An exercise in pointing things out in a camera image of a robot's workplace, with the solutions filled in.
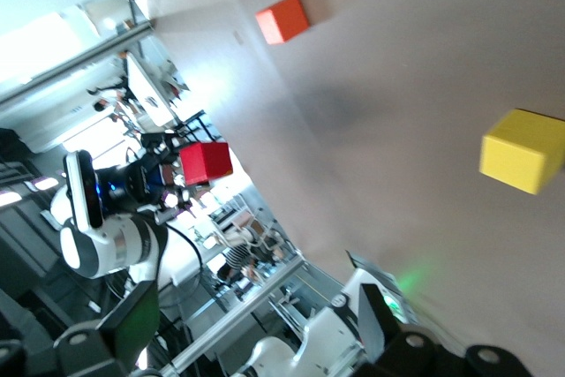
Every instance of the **yellow cube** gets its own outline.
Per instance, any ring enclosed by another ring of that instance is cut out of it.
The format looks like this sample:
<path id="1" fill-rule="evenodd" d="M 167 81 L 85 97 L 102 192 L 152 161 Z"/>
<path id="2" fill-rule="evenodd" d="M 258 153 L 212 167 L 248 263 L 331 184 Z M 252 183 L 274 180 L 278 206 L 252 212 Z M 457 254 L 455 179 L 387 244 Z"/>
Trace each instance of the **yellow cube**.
<path id="1" fill-rule="evenodd" d="M 565 121 L 514 109 L 483 137 L 480 172 L 538 194 L 565 163 Z"/>

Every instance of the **metal rail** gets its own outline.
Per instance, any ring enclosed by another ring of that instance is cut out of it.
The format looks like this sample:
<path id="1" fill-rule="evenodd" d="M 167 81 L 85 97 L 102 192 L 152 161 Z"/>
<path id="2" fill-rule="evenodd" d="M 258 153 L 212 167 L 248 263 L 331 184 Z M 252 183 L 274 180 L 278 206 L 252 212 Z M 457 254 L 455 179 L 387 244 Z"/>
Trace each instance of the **metal rail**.
<path id="1" fill-rule="evenodd" d="M 127 33 L 113 37 L 92 49 L 70 59 L 69 61 L 51 68 L 50 70 L 34 77 L 29 83 L 16 87 L 5 95 L 0 95 L 0 106 L 5 109 L 17 103 L 19 98 L 49 87 L 62 79 L 66 79 L 72 72 L 103 59 L 111 53 L 124 50 L 132 43 L 139 41 L 151 34 L 153 28 L 149 21 L 139 24 Z"/>
<path id="2" fill-rule="evenodd" d="M 292 276 L 303 264 L 304 259 L 302 256 L 297 255 L 276 273 L 271 275 L 259 290 L 253 293 L 245 302 L 239 304 L 222 317 L 214 326 L 209 328 L 206 333 L 179 353 L 177 357 L 171 361 L 170 365 L 165 366 L 161 370 L 163 377 L 177 377 L 182 373 L 192 362 L 212 348 L 218 339 L 227 335 L 237 324 L 254 311 L 273 290 Z"/>

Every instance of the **red cube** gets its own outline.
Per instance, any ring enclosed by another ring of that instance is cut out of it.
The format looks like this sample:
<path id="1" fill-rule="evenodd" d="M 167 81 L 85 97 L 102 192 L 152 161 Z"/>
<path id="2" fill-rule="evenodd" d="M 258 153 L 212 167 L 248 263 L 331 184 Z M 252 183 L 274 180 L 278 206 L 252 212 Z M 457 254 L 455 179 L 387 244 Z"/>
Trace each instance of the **red cube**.
<path id="1" fill-rule="evenodd" d="M 300 0 L 282 0 L 257 12 L 255 18 L 268 44 L 281 44 L 310 27 Z"/>
<path id="2" fill-rule="evenodd" d="M 230 149 L 224 142 L 195 143 L 180 151 L 187 185 L 207 183 L 233 172 Z"/>

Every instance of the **green light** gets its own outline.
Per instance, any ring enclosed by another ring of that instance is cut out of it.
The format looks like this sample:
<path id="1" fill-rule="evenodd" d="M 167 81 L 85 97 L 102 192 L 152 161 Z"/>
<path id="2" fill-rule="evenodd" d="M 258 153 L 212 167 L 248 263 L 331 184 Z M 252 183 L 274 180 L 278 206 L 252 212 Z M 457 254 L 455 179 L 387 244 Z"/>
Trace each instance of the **green light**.
<path id="1" fill-rule="evenodd" d="M 402 308 L 400 307 L 400 305 L 398 305 L 398 303 L 394 299 L 392 299 L 389 295 L 385 295 L 382 298 L 385 299 L 385 304 L 387 304 L 387 306 L 390 308 L 390 310 L 393 313 L 402 312 Z"/>
<path id="2" fill-rule="evenodd" d="M 438 263 L 439 261 L 434 263 L 432 258 L 427 258 L 412 264 L 409 269 L 399 273 L 396 280 L 403 294 L 408 298 L 414 296 L 418 289 L 421 289 L 422 285 L 430 280 Z"/>

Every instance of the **orange cube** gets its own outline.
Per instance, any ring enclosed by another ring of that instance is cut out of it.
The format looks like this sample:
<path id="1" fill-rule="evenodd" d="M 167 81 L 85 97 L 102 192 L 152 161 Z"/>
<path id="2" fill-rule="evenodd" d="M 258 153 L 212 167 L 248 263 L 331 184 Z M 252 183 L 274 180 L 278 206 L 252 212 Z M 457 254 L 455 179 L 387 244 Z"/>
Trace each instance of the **orange cube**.
<path id="1" fill-rule="evenodd" d="M 310 27 L 300 0 L 282 0 L 255 14 L 268 44 L 281 44 Z"/>

